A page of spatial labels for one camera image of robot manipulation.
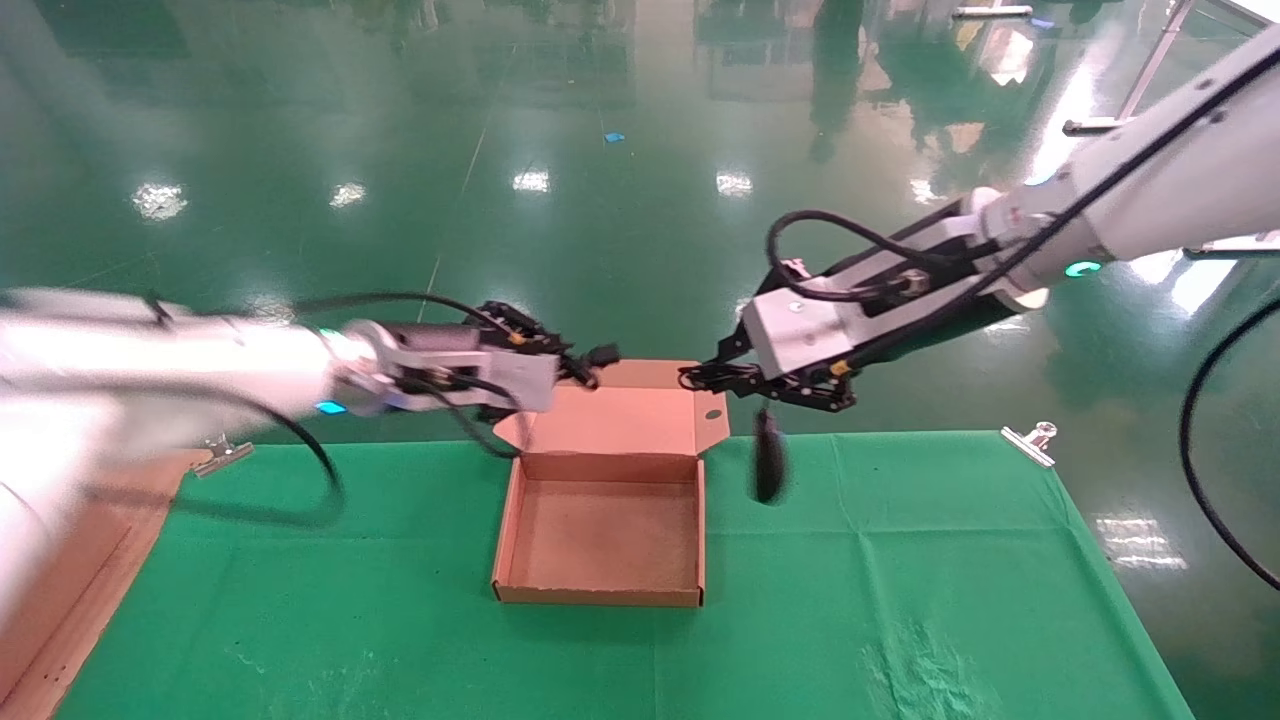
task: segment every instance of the black cable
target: black cable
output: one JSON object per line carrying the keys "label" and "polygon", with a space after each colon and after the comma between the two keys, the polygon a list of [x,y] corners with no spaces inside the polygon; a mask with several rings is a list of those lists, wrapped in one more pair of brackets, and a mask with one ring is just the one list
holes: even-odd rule
{"label": "black cable", "polygon": [[1196,497],[1196,503],[1199,505],[1201,510],[1204,512],[1204,518],[1208,519],[1210,525],[1217,532],[1217,537],[1222,538],[1222,542],[1231,548],[1231,552],[1240,559],[1253,574],[1262,578],[1265,583],[1272,588],[1280,591],[1280,577],[1268,570],[1257,559],[1249,555],[1249,551],[1244,548],[1244,544],[1236,539],[1231,529],[1226,527],[1226,523],[1217,514],[1213,503],[1210,502],[1208,495],[1204,492],[1204,486],[1201,484],[1199,475],[1196,474],[1196,468],[1192,464],[1192,419],[1196,415],[1196,404],[1199,401],[1201,391],[1204,389],[1204,383],[1213,368],[1217,366],[1219,360],[1249,331],[1260,325],[1263,320],[1270,318],[1280,310],[1280,300],[1272,300],[1262,307],[1253,311],[1252,315],[1244,319],[1243,323],[1235,325],[1235,328],[1228,333],[1217,346],[1213,347],[1208,357],[1201,363],[1199,369],[1196,370],[1196,377],[1192,379],[1190,387],[1187,389],[1187,396],[1183,398],[1183,411],[1178,419],[1178,457],[1183,464],[1183,474],[1187,475],[1187,484],[1192,489],[1192,496]]}
{"label": "black cable", "polygon": [[515,460],[516,457],[520,457],[520,452],[522,450],[527,450],[530,447],[534,436],[531,424],[529,421],[529,414],[525,413],[525,409],[521,407],[520,401],[516,400],[516,396],[512,395],[511,391],[508,391],[502,386],[490,383],[488,380],[481,380],[480,378],[472,378],[468,375],[451,374],[449,382],[453,382],[460,386],[474,387],[476,389],[483,389],[498,395],[500,397],[506,397],[507,401],[511,402],[512,409],[515,409],[516,411],[516,418],[517,418],[516,421],[520,423],[521,447],[517,447],[515,450],[503,450],[493,445],[493,442],[490,442],[489,438],[486,438],[484,433],[481,433],[476,428],[477,423],[471,418],[467,418],[466,414],[462,413],[462,409],[457,406],[452,400],[449,400],[449,397],[440,388],[424,382],[415,384],[413,389],[430,395],[435,400],[440,401],[440,405],[443,405],[444,409],[448,410],[449,415],[452,415],[453,419],[457,420],[462,430],[467,433],[467,437],[476,441],[476,443],[479,443],[480,447],[485,450],[485,452],[493,455],[494,457],[502,457],[503,460]]}
{"label": "black cable", "polygon": [[315,455],[316,460],[324,468],[325,477],[328,479],[328,493],[320,505],[312,510],[303,511],[291,511],[279,510],[275,507],[262,507],[257,505],[243,505],[238,502],[215,502],[209,500],[193,500],[187,497],[178,497],[173,501],[169,496],[160,493],[151,493],[145,491],[131,491],[124,488],[101,488],[95,489],[95,497],[105,500],[109,502],[120,502],[128,505],[145,505],[145,506],[169,506],[173,501],[173,509],[184,512],[195,512],[197,515],[209,515],[212,518],[220,518],[227,520],[239,520],[248,523],[264,523],[271,525],[292,525],[303,528],[323,528],[332,525],[338,516],[342,514],[342,509],[347,502],[347,492],[342,484],[342,477],[338,474],[338,468],[334,465],[333,459],[325,451],[320,441],[311,434],[310,430],[303,428],[296,420],[275,410],[274,407],[260,402],[246,395],[239,395],[237,392],[227,389],[216,389],[197,384],[165,384],[163,387],[156,387],[154,384],[142,383],[129,383],[129,382],[90,382],[90,383],[76,383],[72,384],[59,384],[58,387],[33,387],[23,388],[23,391],[32,392],[132,392],[138,395],[164,395],[174,396],[182,398],[201,398],[215,402],[223,402],[228,405],[238,405],[242,407],[252,409],[260,413],[278,425],[289,430],[302,441],[311,454]]}
{"label": "black cable", "polygon": [[1266,58],[1254,63],[1249,69],[1244,70],[1230,82],[1225,83],[1216,92],[1210,95],[1203,102],[1196,106],[1194,110],[1183,117],[1183,119],[1174,123],[1169,129],[1162,132],[1156,140],[1151,141],[1146,147],[1143,147],[1133,158],[1129,158],[1120,164],[1119,168],[1111,172],[1106,178],[1098,184],[1092,187],[1088,192],[1082,195],[1075,202],[1071,202],[1061,214],[1053,218],[1053,220],[1044,225],[1038,233],[1036,233],[1030,240],[1028,240],[1021,247],[1014,251],[1012,255],[1006,258],[995,269],[982,277],[977,283],[969,286],[964,292],[951,299],[946,305],[938,307],[929,315],[922,318],[911,325],[906,325],[897,333],[890,333],[887,336],[881,336],[864,345],[863,347],[855,350],[846,357],[846,363],[850,365],[856,365],[859,357],[874,357],[882,352],[891,350],[895,345],[902,343],[913,336],[919,336],[929,331],[936,329],[938,325],[951,319],[952,315],[964,310],[974,299],[978,297],[984,290],[995,284],[997,281],[1007,275],[1014,268],[1020,265],[1033,252],[1043,247],[1050,240],[1053,238],[1068,223],[1074,220],[1085,209],[1088,209],[1100,197],[1106,195],[1112,187],[1123,182],[1130,174],[1133,174],[1138,168],[1144,165],[1152,156],[1169,146],[1172,141],[1178,140],[1183,133],[1185,133],[1192,126],[1199,122],[1201,118],[1208,115],[1219,105],[1229,100],[1236,92],[1247,87],[1249,83],[1256,81],[1263,73],[1274,68],[1280,63],[1280,49],[1272,50]]}
{"label": "black cable", "polygon": [[782,258],[778,255],[778,238],[782,236],[782,231],[803,220],[831,223],[867,238],[877,247],[925,266],[940,266],[941,264],[947,263],[945,258],[929,255],[928,252],[920,252],[919,250],[899,245],[881,233],[855,220],[845,218],[844,215],[837,215],[827,210],[794,210],[782,215],[774,220],[772,225],[769,225],[769,232],[764,236],[764,256],[769,261],[769,269],[773,270],[773,273],[781,279],[782,284],[800,297],[819,300],[823,302],[865,302],[868,300],[877,300],[897,290],[904,290],[906,282],[900,281],[897,284],[877,283],[859,286],[845,291],[817,290],[800,284],[800,281],[792,278],[791,270],[782,264]]}
{"label": "black cable", "polygon": [[[435,293],[430,293],[430,292],[398,292],[398,291],[387,291],[387,292],[355,292],[355,293],[351,293],[351,295],[334,295],[334,296],[329,296],[329,297],[314,297],[311,300],[300,300],[298,302],[292,304],[292,306],[293,306],[293,311],[294,313],[297,313],[300,315],[305,315],[305,314],[311,314],[311,313],[324,313],[324,311],[329,311],[329,310],[342,310],[342,309],[346,309],[346,307],[361,307],[361,306],[365,306],[365,305],[376,305],[379,302],[398,302],[398,301],[406,301],[406,300],[413,300],[413,301],[421,301],[421,302],[430,302],[433,305],[443,305],[445,307],[452,307],[452,309],[454,309],[454,310],[457,310],[457,311],[467,315],[468,318],[475,318],[476,320],[480,320],[485,325],[488,325],[488,327],[490,327],[493,329],[497,329],[498,332],[500,332],[503,334],[508,334],[508,336],[509,334],[515,334],[515,333],[512,333],[511,329],[508,329],[507,327],[504,327],[502,323],[499,323],[498,320],[490,318],[489,315],[485,315],[480,310],[476,310],[475,307],[472,307],[472,306],[470,306],[470,305],[467,305],[465,302],[458,302],[457,300],[453,300],[451,297],[444,297],[443,295],[435,295]],[[248,314],[248,313],[246,313],[243,310],[200,313],[200,315],[237,315],[237,316],[248,315],[248,316],[251,316],[251,314]]]}

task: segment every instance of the green epoxy floor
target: green epoxy floor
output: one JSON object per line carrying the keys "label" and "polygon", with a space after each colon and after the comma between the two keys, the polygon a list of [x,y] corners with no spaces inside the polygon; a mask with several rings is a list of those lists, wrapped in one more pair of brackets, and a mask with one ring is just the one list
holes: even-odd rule
{"label": "green epoxy floor", "polygon": [[[888,232],[975,184],[1052,170],[1071,146],[1062,120],[1114,113],[1167,17],[1157,0],[1036,8],[1055,27],[951,28],[950,4],[901,0],[12,0],[0,283],[264,311],[430,287],[513,302],[582,345],[709,356],[764,274],[774,217],[818,206]],[[1193,13],[1151,95],[1243,38]],[[131,199],[147,183],[184,205],[143,218]],[[788,242],[810,266],[861,249],[808,228]],[[1059,473],[1192,707],[1261,717],[1280,702],[1280,597],[1201,519],[1175,419],[1208,346],[1277,277],[1169,255],[1111,266],[1042,314],[869,370],[842,415],[781,421],[1053,420]],[[1271,564],[1277,342],[1242,343],[1197,433],[1225,516]],[[733,404],[737,430],[754,407]],[[457,437],[436,416],[315,427]]]}

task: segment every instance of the blue light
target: blue light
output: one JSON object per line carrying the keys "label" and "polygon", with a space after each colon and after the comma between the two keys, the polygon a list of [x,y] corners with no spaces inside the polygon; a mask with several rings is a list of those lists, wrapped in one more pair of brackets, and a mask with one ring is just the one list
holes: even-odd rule
{"label": "blue light", "polygon": [[342,415],[343,413],[347,411],[346,407],[338,405],[332,400],[324,400],[321,402],[316,402],[316,410],[324,413],[325,415]]}

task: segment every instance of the black brush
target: black brush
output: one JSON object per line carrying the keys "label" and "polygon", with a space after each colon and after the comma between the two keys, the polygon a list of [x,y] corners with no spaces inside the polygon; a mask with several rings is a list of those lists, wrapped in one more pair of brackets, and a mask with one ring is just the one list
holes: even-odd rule
{"label": "black brush", "polygon": [[765,405],[755,414],[755,501],[773,505],[787,482],[782,433]]}

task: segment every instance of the wooden board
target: wooden board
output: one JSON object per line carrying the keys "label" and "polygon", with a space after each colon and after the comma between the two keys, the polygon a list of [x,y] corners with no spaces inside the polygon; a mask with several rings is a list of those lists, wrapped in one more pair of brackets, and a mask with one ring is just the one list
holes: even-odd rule
{"label": "wooden board", "polygon": [[[93,487],[129,488],[173,498],[192,466],[210,457],[188,450],[104,473]],[[92,652],[169,514],[168,505],[111,505],[91,501],[68,542],[0,634],[0,720],[52,717],[72,680]]]}

